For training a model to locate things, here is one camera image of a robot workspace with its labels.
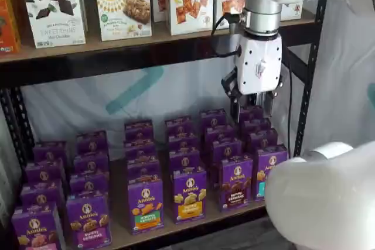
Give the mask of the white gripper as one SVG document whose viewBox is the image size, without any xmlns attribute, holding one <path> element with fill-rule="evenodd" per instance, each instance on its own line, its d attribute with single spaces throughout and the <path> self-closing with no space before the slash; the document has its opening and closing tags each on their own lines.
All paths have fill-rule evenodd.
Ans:
<svg viewBox="0 0 375 250">
<path fill-rule="evenodd" d="M 236 68 L 221 80 L 230 99 L 230 116 L 239 123 L 241 102 L 246 95 L 265 93 L 265 114 L 271 117 L 275 100 L 289 77 L 289 69 L 282 62 L 282 37 L 251 37 L 238 35 Z"/>
</svg>

